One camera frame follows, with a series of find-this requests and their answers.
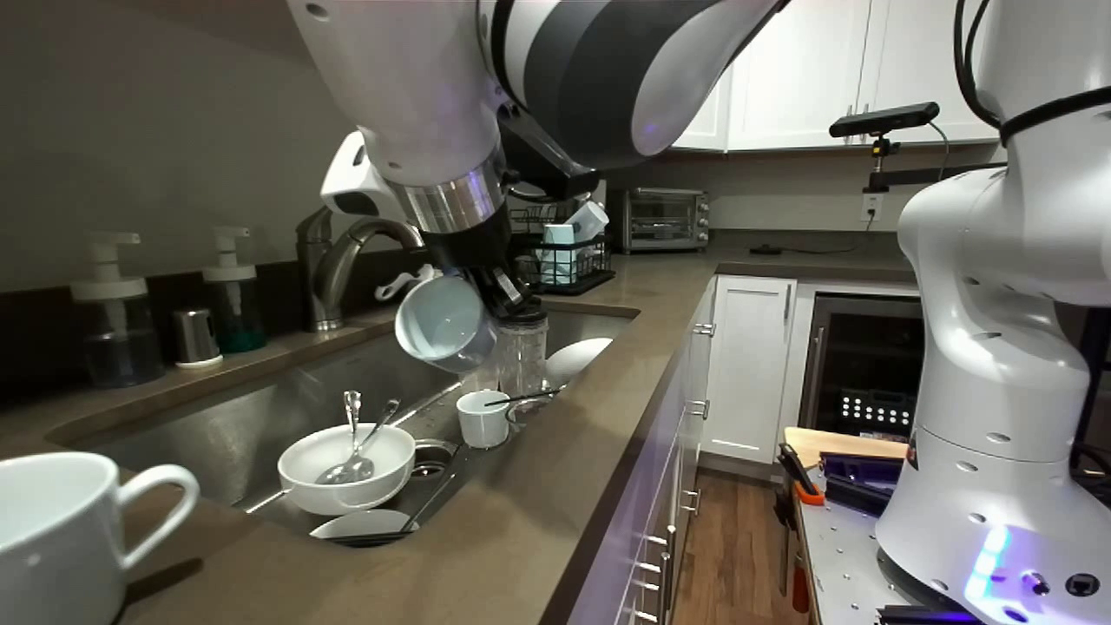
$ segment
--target white bowl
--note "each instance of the white bowl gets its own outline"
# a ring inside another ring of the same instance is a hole
[[[415,441],[404,427],[386,425],[367,443],[362,443],[362,454],[375,463],[375,472],[367,480],[317,483],[320,472],[347,463],[347,454],[351,454],[347,425],[317,431],[288,443],[276,458],[276,476],[281,476],[281,485],[288,488],[285,500],[301,507],[307,514],[323,514],[323,517],[379,507],[408,483]]]

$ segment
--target cabinet door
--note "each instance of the cabinet door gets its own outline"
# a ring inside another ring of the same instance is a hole
[[[951,24],[953,0],[871,0],[862,104],[876,112],[938,102],[942,116],[935,124],[951,143],[994,143],[996,128],[971,116],[953,80]],[[942,143],[935,128],[905,128],[893,131],[893,140]]]
[[[675,150],[706,150],[724,153],[728,150],[728,112],[732,112],[732,68],[723,74],[715,89],[706,96],[685,137]]]
[[[653,500],[653,521],[642,535],[642,550],[634,559],[642,601],[639,606],[649,612],[660,625],[671,625],[675,615],[675,590],[676,590],[676,535],[671,525],[675,507],[675,472],[676,472],[679,443],[675,443],[660,492]]]
[[[690,337],[688,337],[688,356],[685,356],[685,425],[679,425],[679,453],[675,469],[675,492],[671,492],[671,529],[675,529],[675,551],[685,551],[688,540],[688,521],[698,507],[695,472],[701,454],[701,427],[707,419],[707,356],[712,356],[712,337],[715,337],[715,280],[701,290]]]
[[[584,579],[570,625],[623,620],[660,604],[660,590],[653,595],[653,601],[642,596],[647,595],[642,584],[649,575],[634,575],[647,551],[647,535],[656,525],[660,492],[671,498],[671,466],[675,466],[676,427],[685,411],[679,374],[671,374],[660,384],[664,390],[660,390],[656,412],[647,412],[653,427],[623,488],[619,510],[606,521],[605,540],[591,561],[591,572]]]
[[[717,279],[701,448],[772,463],[780,436],[796,280]]]
[[[732,64],[732,150],[842,147],[829,124],[854,112],[867,0],[791,0]]]

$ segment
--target spoon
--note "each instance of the spoon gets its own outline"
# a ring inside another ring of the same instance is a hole
[[[537,390],[537,391],[520,391],[520,396],[499,396],[499,399],[491,399],[485,407],[507,407],[507,404],[523,404],[523,399],[553,399],[559,396],[566,384],[547,384],[547,390]]]
[[[357,483],[375,476],[375,463],[362,454],[362,448],[382,431],[382,425],[398,411],[398,399],[390,399],[373,431],[357,441],[362,391],[344,391],[344,412],[351,425],[351,454],[340,466],[330,466],[317,476],[317,483]]]

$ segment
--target blue light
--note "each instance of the blue light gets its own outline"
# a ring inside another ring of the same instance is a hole
[[[988,579],[994,579],[994,572],[999,568],[999,559],[1002,559],[1002,551],[1008,551],[1008,540],[1010,540],[1008,525],[996,525],[996,529],[985,535],[985,540],[982,540],[982,550],[978,550],[978,554],[977,554],[971,575],[970,575],[970,584],[965,584],[965,596],[970,596],[971,604],[978,604],[978,601],[988,595]]]

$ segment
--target oven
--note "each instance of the oven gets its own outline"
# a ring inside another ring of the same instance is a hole
[[[627,186],[610,203],[623,249],[701,249],[707,243],[701,186]]]
[[[838,435],[905,436],[919,368],[919,297],[818,290],[798,425]]]

